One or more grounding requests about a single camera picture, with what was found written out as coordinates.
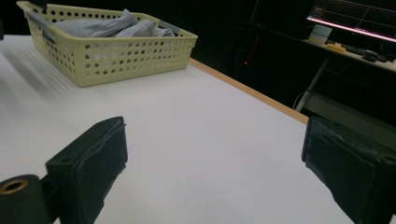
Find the pale yellow perforated plastic basket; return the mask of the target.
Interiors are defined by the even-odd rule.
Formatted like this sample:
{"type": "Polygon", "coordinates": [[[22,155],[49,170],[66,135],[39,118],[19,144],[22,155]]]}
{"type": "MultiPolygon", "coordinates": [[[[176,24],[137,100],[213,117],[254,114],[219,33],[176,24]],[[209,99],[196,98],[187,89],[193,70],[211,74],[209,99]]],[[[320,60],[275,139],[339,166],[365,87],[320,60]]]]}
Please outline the pale yellow perforated plastic basket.
{"type": "Polygon", "coordinates": [[[19,1],[17,5],[28,21],[35,48],[80,87],[184,69],[197,40],[197,35],[144,13],[134,16],[169,29],[174,35],[74,37],[54,24],[78,19],[116,19],[121,13],[54,4],[42,8],[28,1],[19,1]]]}

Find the white table mat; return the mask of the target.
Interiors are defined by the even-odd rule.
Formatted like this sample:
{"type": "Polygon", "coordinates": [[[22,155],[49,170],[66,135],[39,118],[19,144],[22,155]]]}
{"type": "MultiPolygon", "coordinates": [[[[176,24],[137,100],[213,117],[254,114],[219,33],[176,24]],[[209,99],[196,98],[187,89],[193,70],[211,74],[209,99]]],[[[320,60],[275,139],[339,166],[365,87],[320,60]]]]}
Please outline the white table mat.
{"type": "Polygon", "coordinates": [[[81,88],[28,35],[0,41],[0,181],[124,118],[129,160],[97,224],[352,224],[301,159],[306,119],[198,62],[81,88]]]}

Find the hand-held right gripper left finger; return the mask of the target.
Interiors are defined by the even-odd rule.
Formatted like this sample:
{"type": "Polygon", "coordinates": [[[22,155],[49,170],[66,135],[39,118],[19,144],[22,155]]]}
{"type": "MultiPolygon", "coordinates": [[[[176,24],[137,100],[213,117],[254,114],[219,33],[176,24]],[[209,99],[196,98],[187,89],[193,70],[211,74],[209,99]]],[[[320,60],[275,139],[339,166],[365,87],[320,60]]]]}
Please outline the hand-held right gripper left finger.
{"type": "Polygon", "coordinates": [[[46,162],[49,218],[61,224],[93,224],[127,161],[122,117],[91,126],[46,162]]]}

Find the computer monitor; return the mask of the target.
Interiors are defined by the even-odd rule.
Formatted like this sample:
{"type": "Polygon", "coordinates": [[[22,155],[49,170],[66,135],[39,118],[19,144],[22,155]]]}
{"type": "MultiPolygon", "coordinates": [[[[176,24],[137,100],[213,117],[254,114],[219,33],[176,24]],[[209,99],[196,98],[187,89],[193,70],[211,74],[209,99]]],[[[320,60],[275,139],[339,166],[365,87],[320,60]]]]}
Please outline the computer monitor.
{"type": "Polygon", "coordinates": [[[306,19],[396,43],[396,0],[315,0],[306,19]]]}

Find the small yellow object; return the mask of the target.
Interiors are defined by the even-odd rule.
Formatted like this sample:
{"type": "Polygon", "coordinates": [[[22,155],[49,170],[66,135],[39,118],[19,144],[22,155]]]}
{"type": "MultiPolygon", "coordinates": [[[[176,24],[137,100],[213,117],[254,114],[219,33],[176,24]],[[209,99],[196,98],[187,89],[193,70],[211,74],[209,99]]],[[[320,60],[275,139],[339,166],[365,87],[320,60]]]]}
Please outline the small yellow object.
{"type": "Polygon", "coordinates": [[[340,52],[340,53],[344,53],[344,52],[347,51],[345,48],[342,47],[341,44],[338,44],[338,43],[335,43],[335,44],[327,44],[327,48],[328,48],[329,50],[336,51],[336,52],[340,52]]]}

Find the grey metal desk frame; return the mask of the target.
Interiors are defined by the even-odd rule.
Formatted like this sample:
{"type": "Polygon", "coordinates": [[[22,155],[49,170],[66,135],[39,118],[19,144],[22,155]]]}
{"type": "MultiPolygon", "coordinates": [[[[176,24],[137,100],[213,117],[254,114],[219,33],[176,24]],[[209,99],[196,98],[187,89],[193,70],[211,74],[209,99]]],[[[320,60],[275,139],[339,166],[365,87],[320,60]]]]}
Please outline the grey metal desk frame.
{"type": "Polygon", "coordinates": [[[350,52],[337,52],[328,49],[325,45],[320,45],[308,40],[303,40],[302,43],[308,49],[312,49],[314,53],[322,53],[324,55],[324,60],[294,109],[298,112],[306,109],[326,119],[331,119],[341,123],[348,128],[353,129],[357,133],[366,135],[383,146],[396,150],[395,126],[365,115],[364,113],[346,105],[342,105],[341,103],[337,103],[336,101],[314,91],[319,78],[322,76],[330,61],[341,60],[343,63],[348,63],[350,65],[356,64],[359,68],[367,70],[372,69],[380,75],[394,76],[396,76],[396,65],[390,62],[370,63],[363,60],[363,58],[357,54],[350,52]]]}

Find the dark device on desk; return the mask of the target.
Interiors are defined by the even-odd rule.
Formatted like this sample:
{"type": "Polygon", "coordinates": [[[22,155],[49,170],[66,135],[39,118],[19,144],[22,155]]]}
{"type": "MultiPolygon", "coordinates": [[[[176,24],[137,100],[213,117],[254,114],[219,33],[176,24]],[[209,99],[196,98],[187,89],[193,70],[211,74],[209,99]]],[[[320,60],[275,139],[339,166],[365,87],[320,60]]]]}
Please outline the dark device on desk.
{"type": "Polygon", "coordinates": [[[365,50],[362,54],[363,60],[366,60],[368,62],[381,62],[381,63],[386,63],[388,59],[385,56],[382,56],[376,52],[370,51],[370,50],[365,50]]]}

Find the light grey-blue tank top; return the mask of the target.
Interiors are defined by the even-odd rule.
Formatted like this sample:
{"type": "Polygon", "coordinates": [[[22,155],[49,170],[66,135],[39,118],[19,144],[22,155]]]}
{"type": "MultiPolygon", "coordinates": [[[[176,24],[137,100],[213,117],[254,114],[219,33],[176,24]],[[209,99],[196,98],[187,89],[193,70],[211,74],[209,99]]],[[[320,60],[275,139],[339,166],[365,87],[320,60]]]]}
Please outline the light grey-blue tank top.
{"type": "Polygon", "coordinates": [[[116,19],[79,19],[58,21],[54,25],[76,37],[174,37],[169,28],[159,28],[151,20],[138,21],[128,10],[124,9],[116,19]]]}

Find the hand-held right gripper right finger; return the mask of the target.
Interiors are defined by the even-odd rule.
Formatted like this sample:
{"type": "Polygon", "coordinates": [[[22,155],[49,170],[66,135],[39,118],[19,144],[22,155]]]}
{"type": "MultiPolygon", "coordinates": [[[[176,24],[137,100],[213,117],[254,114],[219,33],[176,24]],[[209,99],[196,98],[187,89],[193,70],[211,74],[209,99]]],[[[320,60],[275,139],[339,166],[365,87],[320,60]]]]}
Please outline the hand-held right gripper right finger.
{"type": "Polygon", "coordinates": [[[396,215],[396,152],[334,121],[308,120],[302,161],[355,224],[396,215]]]}

